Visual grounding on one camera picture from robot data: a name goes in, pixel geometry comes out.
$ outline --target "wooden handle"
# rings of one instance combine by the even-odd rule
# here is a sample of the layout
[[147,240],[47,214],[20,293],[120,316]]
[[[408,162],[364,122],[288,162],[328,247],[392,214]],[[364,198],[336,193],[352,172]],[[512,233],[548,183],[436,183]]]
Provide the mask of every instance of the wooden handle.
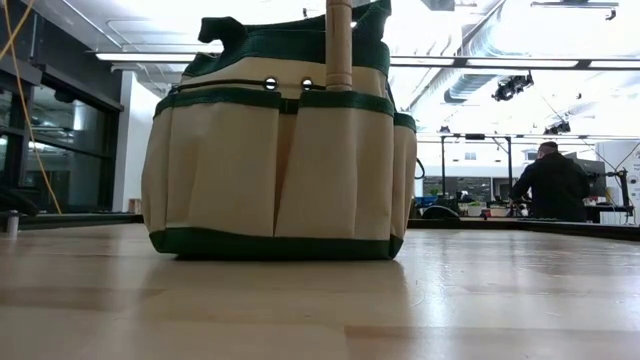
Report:
[[351,91],[351,0],[327,0],[327,90]]

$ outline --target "fluorescent light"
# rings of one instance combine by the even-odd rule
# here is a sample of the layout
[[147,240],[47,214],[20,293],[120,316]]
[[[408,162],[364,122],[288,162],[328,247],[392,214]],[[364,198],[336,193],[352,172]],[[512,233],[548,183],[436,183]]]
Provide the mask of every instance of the fluorescent light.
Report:
[[584,3],[571,3],[569,1],[534,1],[531,7],[572,8],[572,9],[611,9],[620,6],[617,1],[593,1]]
[[566,67],[571,68],[578,64],[576,60],[546,60],[546,59],[469,59],[467,66],[481,67],[524,67],[524,68],[544,68],[544,67]]
[[640,69],[640,59],[638,59],[638,60],[634,59],[632,61],[596,60],[596,61],[592,61],[591,64],[589,64],[589,67],[595,67],[595,68],[606,67],[606,68],[616,68],[616,69],[620,69],[620,68]]
[[191,62],[195,54],[186,53],[96,53],[96,57],[111,62],[184,63]]
[[422,66],[451,66],[453,65],[452,58],[418,58],[418,57],[403,57],[403,56],[392,56],[391,57],[391,66],[402,66],[402,65],[422,65]]

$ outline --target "black jacket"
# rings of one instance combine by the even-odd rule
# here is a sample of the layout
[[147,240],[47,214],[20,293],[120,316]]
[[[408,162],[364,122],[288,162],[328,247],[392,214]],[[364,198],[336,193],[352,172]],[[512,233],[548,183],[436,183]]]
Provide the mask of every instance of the black jacket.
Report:
[[533,217],[584,222],[582,200],[589,196],[589,180],[582,168],[560,153],[527,166],[513,186],[511,199],[520,199],[531,188]]

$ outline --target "bag pocket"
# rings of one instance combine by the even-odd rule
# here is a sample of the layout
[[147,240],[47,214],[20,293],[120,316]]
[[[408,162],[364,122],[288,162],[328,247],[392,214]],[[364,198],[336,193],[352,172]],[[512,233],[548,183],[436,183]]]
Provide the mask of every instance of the bag pocket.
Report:
[[167,179],[171,109],[156,112],[142,169],[142,216],[150,233],[164,230],[167,222]]
[[391,235],[403,239],[411,212],[418,144],[415,120],[396,113],[393,118],[393,200]]
[[276,236],[389,240],[393,106],[355,92],[304,92]]
[[280,94],[215,88],[171,96],[167,227],[272,236]]

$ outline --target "desk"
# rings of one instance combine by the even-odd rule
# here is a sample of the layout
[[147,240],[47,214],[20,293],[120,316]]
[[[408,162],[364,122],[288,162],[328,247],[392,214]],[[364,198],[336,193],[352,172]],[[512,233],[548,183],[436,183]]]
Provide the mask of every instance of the desk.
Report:
[[628,208],[624,206],[608,206],[608,205],[588,205],[585,206],[587,211],[587,221],[594,224],[600,224],[600,213],[603,212],[626,212],[633,214],[633,206]]
[[157,254],[142,225],[18,237],[0,235],[0,359],[640,353],[635,243],[410,230],[396,261],[234,263]]

